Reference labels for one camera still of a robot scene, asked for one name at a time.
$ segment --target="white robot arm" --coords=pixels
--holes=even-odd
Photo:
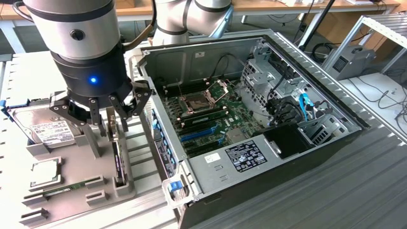
[[[156,0],[157,30],[152,45],[188,42],[188,30],[220,38],[231,16],[231,0]]]

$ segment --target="blue led light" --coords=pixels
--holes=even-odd
[[[91,84],[96,84],[97,83],[97,78],[95,76],[91,76],[89,83]]]

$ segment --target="metal table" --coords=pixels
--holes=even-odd
[[[47,98],[51,90],[64,90],[65,83],[57,71],[49,52],[15,54],[13,59],[0,62],[0,77],[3,79],[1,100]],[[117,205],[99,208],[39,228],[167,228],[176,229],[177,222],[173,211],[167,206],[161,191],[161,180],[152,160],[152,154],[145,139],[139,118],[129,122],[129,132],[125,133],[132,174],[135,177],[136,197]],[[33,157],[25,150],[27,137],[9,122],[0,117],[0,202],[1,227],[25,228],[19,222],[16,212],[25,206],[20,203],[19,190],[9,189],[15,181],[13,172],[24,169]]]
[[[335,62],[338,61],[338,59],[342,55],[344,48],[350,45],[351,40],[352,40],[354,36],[356,35],[356,33],[359,32],[359,29],[363,25],[372,28],[383,36],[386,36],[388,39],[391,39],[395,43],[398,43],[403,47],[402,51],[395,55],[395,57],[387,63],[387,65],[382,69],[380,73],[363,76],[363,79],[366,79],[366,80],[370,80],[370,78],[372,79],[372,81],[371,81],[372,85],[382,88],[383,89],[382,91],[387,91],[387,90],[394,91],[394,89],[398,88],[400,96],[395,100],[398,102],[400,102],[404,100],[404,93],[402,91],[403,90],[402,86],[398,85],[398,83],[394,82],[394,80],[386,76],[386,71],[390,69],[392,64],[396,62],[396,60],[403,56],[403,54],[407,51],[407,16],[406,15],[390,14],[390,15],[362,16],[360,19],[358,20],[358,23],[355,24],[350,34],[347,35],[342,45],[339,46],[338,50],[334,52],[332,55],[330,55],[328,59],[324,61],[323,69],[328,70],[334,66]],[[350,84],[348,80],[343,80],[343,81],[340,81],[340,83],[347,88],[350,88],[352,93],[360,97],[360,99],[370,106],[370,108],[374,109],[378,114],[382,114],[383,118],[386,120],[388,120],[388,122],[392,123],[394,128],[399,130],[400,128],[394,120],[398,113],[395,113],[394,109],[399,108],[399,110],[400,110],[402,106],[394,106],[388,109],[380,109],[378,107],[378,103],[372,103],[364,99],[364,97],[360,95],[360,93],[358,92],[355,87]],[[367,95],[367,97],[370,99],[380,98],[382,93],[379,91],[374,91],[375,90],[374,88],[367,87],[367,85],[360,83],[360,81],[358,81],[358,80],[354,80],[354,83],[358,83],[356,86],[359,89],[362,88],[362,91],[364,92],[364,94],[366,93],[371,94],[371,96]],[[400,126],[403,127],[403,130],[406,131],[407,128],[406,128],[404,120],[403,120],[403,118],[399,118],[399,120],[400,120]]]

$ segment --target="pcie slot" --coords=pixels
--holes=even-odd
[[[187,153],[192,156],[195,154],[199,154],[201,151],[209,152],[220,147],[221,147],[221,144],[219,143],[219,141],[213,141],[208,144],[204,144],[203,146],[199,146],[195,148],[188,148]]]
[[[215,125],[215,124],[213,124],[212,121],[204,122],[204,123],[201,123],[201,124],[197,124],[197,125],[193,125],[193,126],[191,126],[191,127],[188,127],[188,128],[184,128],[183,130],[179,131],[177,134],[179,134],[179,135],[187,135],[187,134],[189,134],[189,133],[193,133],[193,132],[201,131],[201,130],[204,130],[204,129],[207,129],[207,128],[211,128],[213,125]]]
[[[195,138],[199,138],[199,137],[203,137],[203,136],[207,136],[207,135],[211,135],[215,133],[215,130],[217,128],[217,124],[216,126],[211,127],[209,129],[201,131],[201,132],[197,132],[195,134],[191,134],[191,135],[187,135],[184,137],[180,138],[180,142],[185,142],[185,141],[189,141]]]

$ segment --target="sticker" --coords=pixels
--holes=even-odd
[[[195,124],[195,123],[200,123],[200,122],[203,122],[203,121],[205,121],[205,120],[208,120],[209,118],[207,117],[207,118],[201,118],[201,119],[199,119],[199,120],[195,120],[195,121],[192,121],[192,124]]]
[[[211,162],[213,162],[213,161],[220,160],[219,153],[213,153],[213,154],[205,156],[205,157],[204,157],[204,160],[205,160],[205,162],[207,162],[208,164],[209,164]]]
[[[195,58],[199,58],[199,57],[204,57],[204,52],[197,52],[197,53],[195,54]]]
[[[267,162],[253,141],[248,141],[225,150],[236,170],[241,173]]]
[[[32,125],[31,130],[37,134],[44,145],[52,145],[73,140],[73,134],[67,121]]]

